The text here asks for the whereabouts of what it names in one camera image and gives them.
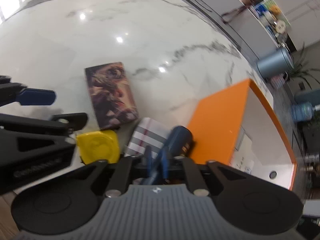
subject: book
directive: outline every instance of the book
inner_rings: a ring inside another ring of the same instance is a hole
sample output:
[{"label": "book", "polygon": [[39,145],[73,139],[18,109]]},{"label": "book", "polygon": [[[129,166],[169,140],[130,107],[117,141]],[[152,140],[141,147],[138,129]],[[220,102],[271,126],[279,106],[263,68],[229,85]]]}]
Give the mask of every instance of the book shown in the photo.
[{"label": "book", "polygon": [[139,117],[122,62],[86,68],[85,76],[101,130],[119,127]]}]

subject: gray canister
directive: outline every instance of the gray canister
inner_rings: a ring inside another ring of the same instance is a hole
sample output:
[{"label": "gray canister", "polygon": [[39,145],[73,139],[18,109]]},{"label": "gray canister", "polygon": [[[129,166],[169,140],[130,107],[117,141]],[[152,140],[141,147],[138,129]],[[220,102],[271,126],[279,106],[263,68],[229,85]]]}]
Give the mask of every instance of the gray canister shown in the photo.
[{"label": "gray canister", "polygon": [[263,78],[271,78],[293,69],[293,60],[287,48],[279,48],[272,54],[257,61],[258,70]]}]

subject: white logo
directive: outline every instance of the white logo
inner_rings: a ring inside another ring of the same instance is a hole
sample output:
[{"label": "white logo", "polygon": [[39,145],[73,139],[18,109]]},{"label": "white logo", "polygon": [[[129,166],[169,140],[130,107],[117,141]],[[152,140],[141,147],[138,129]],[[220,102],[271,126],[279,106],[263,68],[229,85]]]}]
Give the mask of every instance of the white logo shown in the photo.
[{"label": "white logo", "polygon": [[157,194],[158,194],[159,192],[162,191],[162,189],[159,188],[159,187],[155,187],[155,188],[152,189],[152,191],[153,191],[154,193],[157,193]]}]

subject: gray stripe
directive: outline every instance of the gray stripe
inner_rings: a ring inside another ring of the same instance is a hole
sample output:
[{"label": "gray stripe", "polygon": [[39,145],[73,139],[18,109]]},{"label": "gray stripe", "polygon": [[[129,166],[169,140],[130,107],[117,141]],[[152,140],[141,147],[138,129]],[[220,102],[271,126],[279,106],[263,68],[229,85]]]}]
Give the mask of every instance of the gray stripe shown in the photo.
[{"label": "gray stripe", "polygon": [[156,146],[154,146],[154,145],[152,145],[152,144],[150,144],[150,143],[146,143],[146,142],[144,142],[144,141],[143,141],[143,143],[141,143],[141,140],[138,139],[138,138],[135,138],[135,137],[132,137],[131,140],[130,140],[130,142],[135,143],[135,144],[137,144],[137,145],[140,145],[140,144],[141,144],[141,146],[142,146],[143,148],[145,148],[147,145],[150,145],[151,148],[152,148],[152,151],[153,151],[153,152],[156,152],[156,153],[158,153],[158,152],[160,151],[160,148],[158,148],[158,147],[156,147]]},{"label": "gray stripe", "polygon": [[164,138],[164,137],[162,137],[162,136],[160,136],[160,135],[158,135],[158,134],[156,134],[156,133],[154,133],[154,132],[151,132],[151,131],[149,131],[149,130],[147,130],[147,133],[146,133],[146,129],[145,129],[145,128],[142,128],[141,126],[138,126],[138,127],[135,129],[135,131],[137,131],[137,132],[139,132],[139,133],[142,133],[142,134],[146,134],[147,136],[149,136],[149,137],[151,137],[151,138],[153,138],[153,139],[155,139],[155,140],[157,140],[157,141],[159,141],[159,142],[162,142],[162,143],[164,143],[165,140],[167,139],[167,138]]}]

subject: potted plant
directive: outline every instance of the potted plant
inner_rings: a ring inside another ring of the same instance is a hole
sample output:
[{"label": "potted plant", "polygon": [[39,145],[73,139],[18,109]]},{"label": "potted plant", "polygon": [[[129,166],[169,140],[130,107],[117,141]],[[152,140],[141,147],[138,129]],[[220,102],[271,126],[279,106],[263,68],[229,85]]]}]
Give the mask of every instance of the potted plant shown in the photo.
[{"label": "potted plant", "polygon": [[303,43],[303,46],[302,46],[302,50],[299,54],[299,59],[297,61],[294,62],[294,68],[292,70],[290,70],[288,72],[288,81],[290,79],[294,80],[295,78],[301,78],[303,79],[307,85],[310,87],[310,89],[312,89],[310,83],[308,82],[307,78],[313,78],[319,85],[320,85],[320,82],[319,80],[317,80],[310,72],[312,71],[318,71],[320,72],[320,69],[317,69],[317,68],[308,68],[306,69],[306,65],[308,64],[308,61],[305,60],[306,59],[306,50],[305,50],[305,46],[304,46],[304,43]]}]

